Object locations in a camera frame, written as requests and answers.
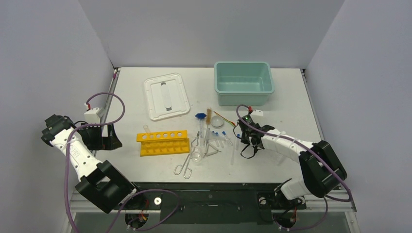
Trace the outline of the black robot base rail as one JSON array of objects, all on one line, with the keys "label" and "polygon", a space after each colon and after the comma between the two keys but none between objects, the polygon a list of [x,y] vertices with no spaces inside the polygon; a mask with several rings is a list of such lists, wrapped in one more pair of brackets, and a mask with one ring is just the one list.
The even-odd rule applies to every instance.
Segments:
[{"label": "black robot base rail", "polygon": [[164,224],[258,225],[292,221],[305,209],[302,199],[287,200],[276,193],[278,183],[135,183],[147,193],[133,198],[127,209],[140,209],[149,200]]}]

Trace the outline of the yellow test tube rack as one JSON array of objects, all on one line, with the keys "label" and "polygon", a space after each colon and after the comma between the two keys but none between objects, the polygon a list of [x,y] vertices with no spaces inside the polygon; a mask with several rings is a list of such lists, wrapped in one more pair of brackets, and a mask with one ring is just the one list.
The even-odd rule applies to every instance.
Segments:
[{"label": "yellow test tube rack", "polygon": [[186,130],[138,133],[136,141],[141,143],[141,157],[184,154],[190,151]]}]

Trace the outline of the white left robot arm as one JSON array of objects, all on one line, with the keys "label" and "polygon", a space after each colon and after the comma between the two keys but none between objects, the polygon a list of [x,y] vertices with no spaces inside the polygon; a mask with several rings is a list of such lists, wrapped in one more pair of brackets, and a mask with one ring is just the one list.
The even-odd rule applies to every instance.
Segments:
[{"label": "white left robot arm", "polygon": [[105,126],[107,136],[102,135],[102,126],[80,125],[68,116],[52,115],[45,120],[42,141],[55,147],[63,154],[69,154],[78,184],[75,189],[88,201],[105,213],[109,213],[126,201],[134,209],[144,205],[145,195],[108,160],[100,161],[93,154],[98,150],[115,150],[122,147],[114,125]]}]

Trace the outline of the clear glass test tube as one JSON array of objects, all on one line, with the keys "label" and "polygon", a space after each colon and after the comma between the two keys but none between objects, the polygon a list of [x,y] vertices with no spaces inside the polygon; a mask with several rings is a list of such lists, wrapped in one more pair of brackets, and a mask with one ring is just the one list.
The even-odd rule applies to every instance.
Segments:
[{"label": "clear glass test tube", "polygon": [[148,125],[144,125],[143,128],[144,128],[146,133],[148,133],[148,134],[152,133],[151,130],[149,129]]}]

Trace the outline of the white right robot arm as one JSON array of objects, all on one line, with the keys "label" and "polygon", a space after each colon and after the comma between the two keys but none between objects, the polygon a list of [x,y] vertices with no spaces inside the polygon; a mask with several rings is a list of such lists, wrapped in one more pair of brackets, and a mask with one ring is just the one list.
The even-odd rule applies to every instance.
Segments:
[{"label": "white right robot arm", "polygon": [[344,181],[347,172],[328,142],[296,139],[273,126],[260,126],[250,114],[239,118],[237,122],[242,131],[242,143],[252,146],[255,151],[274,151],[300,166],[301,177],[288,178],[275,189],[274,201],[278,206],[287,207],[293,200],[309,194],[341,202],[352,201],[351,193],[346,199],[329,195],[340,184],[346,187]]}]

